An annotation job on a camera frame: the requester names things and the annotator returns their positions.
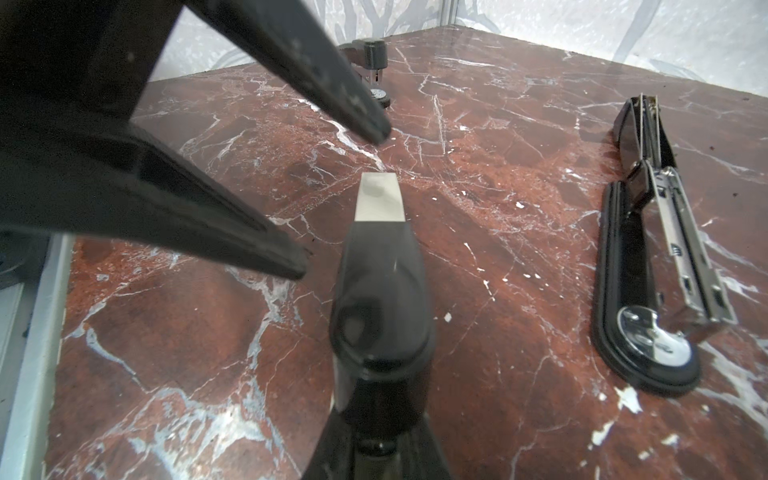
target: round silver plate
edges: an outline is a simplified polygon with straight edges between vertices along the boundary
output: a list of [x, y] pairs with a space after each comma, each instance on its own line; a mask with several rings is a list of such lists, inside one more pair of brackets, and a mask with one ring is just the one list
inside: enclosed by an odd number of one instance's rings
[[381, 88], [371, 88], [371, 95], [373, 95], [376, 100], [381, 100], [386, 97], [386, 92]]
[[653, 310], [630, 305], [619, 310], [619, 330], [629, 346], [643, 356], [665, 366], [683, 366], [690, 361], [691, 348], [682, 334], [659, 328]]

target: white wall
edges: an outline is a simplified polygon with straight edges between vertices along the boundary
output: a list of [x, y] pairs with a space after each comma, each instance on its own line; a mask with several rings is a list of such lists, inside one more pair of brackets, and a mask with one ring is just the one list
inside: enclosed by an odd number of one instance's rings
[[[442, 0], [303, 0], [337, 44], [435, 27]], [[150, 81], [250, 63], [253, 59], [186, 7]]]
[[456, 22], [768, 96], [768, 0], [458, 0]]

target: white rectangular tip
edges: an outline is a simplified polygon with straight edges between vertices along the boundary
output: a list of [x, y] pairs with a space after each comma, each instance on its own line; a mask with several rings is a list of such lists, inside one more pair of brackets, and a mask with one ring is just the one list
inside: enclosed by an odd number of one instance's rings
[[355, 222], [404, 222], [402, 195], [395, 174], [362, 174]]

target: table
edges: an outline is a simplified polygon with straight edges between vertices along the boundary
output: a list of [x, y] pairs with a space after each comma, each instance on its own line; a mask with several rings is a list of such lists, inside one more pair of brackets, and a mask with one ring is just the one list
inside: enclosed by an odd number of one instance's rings
[[[300, 282], [80, 239], [49, 478], [297, 478], [332, 402], [327, 326], [360, 174], [398, 174], [438, 344], [428, 411], [459, 478], [766, 478], [768, 99], [469, 28], [387, 40], [364, 145], [259, 65], [149, 84], [134, 121], [310, 252]], [[740, 325], [679, 399], [590, 344], [610, 140], [658, 94]]]

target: red marble surface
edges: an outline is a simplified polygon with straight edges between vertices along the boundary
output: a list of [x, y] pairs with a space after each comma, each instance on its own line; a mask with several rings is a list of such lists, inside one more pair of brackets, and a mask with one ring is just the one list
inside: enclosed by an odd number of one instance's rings
[[[134, 121], [282, 225], [310, 271], [291, 283], [80, 239], [48, 477], [299, 477], [331, 403], [357, 184], [386, 170], [422, 242], [429, 413], [459, 478], [765, 478], [768, 99], [467, 28], [388, 43], [378, 148], [258, 65], [147, 86]], [[620, 173], [609, 131], [640, 92], [660, 96], [740, 319], [677, 400], [635, 401], [588, 337], [601, 194]]]

